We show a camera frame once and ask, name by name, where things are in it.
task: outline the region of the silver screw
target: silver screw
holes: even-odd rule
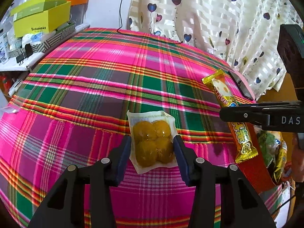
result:
[[[74,171],[75,169],[76,169],[76,166],[74,166],[73,164],[71,164],[67,167],[68,171]]]
[[[235,164],[232,164],[229,166],[231,170],[236,171],[238,169],[238,167]]]
[[[110,162],[110,159],[109,159],[109,158],[103,158],[103,159],[101,160],[101,162],[102,162],[103,164],[107,164],[107,163]]]
[[[196,158],[195,160],[197,163],[202,164],[205,162],[205,160],[203,158]]]

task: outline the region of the white wall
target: white wall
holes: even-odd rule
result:
[[[89,0],[84,16],[84,22],[90,27],[119,28],[119,5],[121,0]],[[127,21],[132,0],[123,0],[121,5],[121,18],[123,29],[127,29]]]

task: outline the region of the pink heart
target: pink heart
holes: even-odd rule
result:
[[[160,22],[162,20],[162,16],[160,14],[157,14],[156,16],[156,22]]]

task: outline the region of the brown round food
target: brown round food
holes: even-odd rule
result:
[[[169,124],[166,121],[159,120],[153,122],[153,126],[156,130],[157,137],[170,137],[171,130]]]
[[[135,146],[137,163],[142,167],[155,164],[157,159],[156,144],[153,140],[144,140]]]
[[[174,158],[173,143],[167,137],[160,137],[156,139],[157,147],[157,161],[164,164],[171,162]]]
[[[133,136],[135,143],[144,140],[155,140],[157,138],[155,128],[147,121],[138,122],[133,126]]]

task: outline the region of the curtain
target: curtain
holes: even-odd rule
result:
[[[183,41],[228,62],[256,99],[279,91],[286,69],[277,52],[281,24],[303,22],[289,0],[132,0],[130,29]]]

